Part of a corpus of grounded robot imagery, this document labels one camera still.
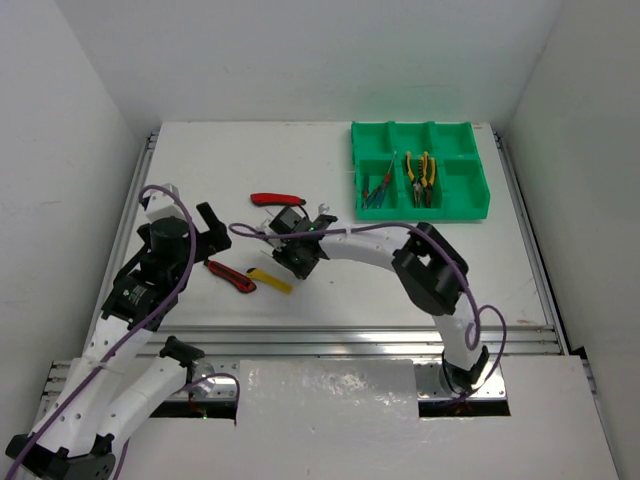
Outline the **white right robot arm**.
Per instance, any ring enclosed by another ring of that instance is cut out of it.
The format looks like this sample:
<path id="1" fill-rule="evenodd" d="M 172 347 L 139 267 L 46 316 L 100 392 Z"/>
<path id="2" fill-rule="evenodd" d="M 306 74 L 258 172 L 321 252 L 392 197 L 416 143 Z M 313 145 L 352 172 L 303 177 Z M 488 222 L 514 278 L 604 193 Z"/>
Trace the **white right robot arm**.
<path id="1" fill-rule="evenodd" d="M 480 340 L 479 308 L 471 298 L 466 261 L 433 225 L 356 226 L 328 214 L 310 220 L 285 207 L 267 232 L 277 236 L 273 258 L 301 280 L 321 260 L 350 260 L 395 273 L 411 302 L 434 320 L 448 389 L 471 393 L 489 359 Z"/>

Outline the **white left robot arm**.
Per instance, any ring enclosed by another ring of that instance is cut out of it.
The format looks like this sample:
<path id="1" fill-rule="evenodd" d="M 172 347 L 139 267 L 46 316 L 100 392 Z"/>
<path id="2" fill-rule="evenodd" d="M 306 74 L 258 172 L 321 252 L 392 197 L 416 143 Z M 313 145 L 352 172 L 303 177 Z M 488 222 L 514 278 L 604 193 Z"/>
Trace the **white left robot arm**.
<path id="1" fill-rule="evenodd" d="M 230 248 L 226 225 L 208 203 L 196 207 L 199 231 L 179 204 L 147 205 L 137 230 L 142 247 L 116 274 L 91 340 L 45 416 L 14 436 L 6 455 L 14 477 L 25 468 L 40 479 L 113 479 L 133 430 L 186 386 L 202 350 L 169 337 L 131 387 L 118 387 L 140 349 L 177 305 L 193 267 Z"/>

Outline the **yellow pliers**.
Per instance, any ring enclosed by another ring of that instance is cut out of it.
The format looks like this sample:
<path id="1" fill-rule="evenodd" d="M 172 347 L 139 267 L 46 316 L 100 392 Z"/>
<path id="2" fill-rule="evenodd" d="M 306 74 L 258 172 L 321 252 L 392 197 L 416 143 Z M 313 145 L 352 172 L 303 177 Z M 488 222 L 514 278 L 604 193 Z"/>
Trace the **yellow pliers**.
<path id="1" fill-rule="evenodd" d="M 427 151 L 420 158 L 420 177 L 425 206 L 430 208 L 433 200 L 433 187 L 436 179 L 436 161 Z"/>
<path id="2" fill-rule="evenodd" d="M 412 195 L 413 195 L 413 205 L 415 208 L 418 208 L 421 203 L 422 185 L 413 171 L 412 155 L 410 151 L 407 151 L 405 154 L 405 167 L 406 167 L 407 176 L 411 184 Z"/>

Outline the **blue screwdriver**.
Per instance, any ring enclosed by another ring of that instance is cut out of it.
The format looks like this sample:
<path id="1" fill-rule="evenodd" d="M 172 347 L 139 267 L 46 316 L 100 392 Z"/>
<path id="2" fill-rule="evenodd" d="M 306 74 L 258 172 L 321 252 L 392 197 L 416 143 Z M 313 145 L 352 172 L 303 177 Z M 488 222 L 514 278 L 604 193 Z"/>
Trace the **blue screwdriver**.
<path id="1" fill-rule="evenodd" d="M 397 158 L 397 152 L 394 151 L 393 154 L 392 154 L 391 161 L 389 163 L 389 167 L 387 169 L 387 172 L 386 172 L 381 184 L 376 189 L 376 194 L 374 196 L 374 199 L 372 200 L 372 205 L 375 208 L 380 208 L 382 206 L 383 202 L 384 202 L 386 191 L 387 191 L 389 183 L 391 181 L 391 176 L 392 176 L 392 173 L 393 173 L 394 163 L 395 163 L 396 158 Z"/>
<path id="2" fill-rule="evenodd" d="M 364 201 L 362 203 L 362 208 L 363 209 L 371 208 L 373 205 L 376 204 L 377 197 L 379 195 L 380 190 L 381 190 L 381 187 L 378 186 L 374 190 L 372 190 L 370 193 L 367 194 L 366 198 L 364 199 Z"/>
<path id="3" fill-rule="evenodd" d="M 363 175 L 362 179 L 362 199 L 367 200 L 369 197 L 369 184 L 370 184 L 370 175 L 368 173 Z"/>

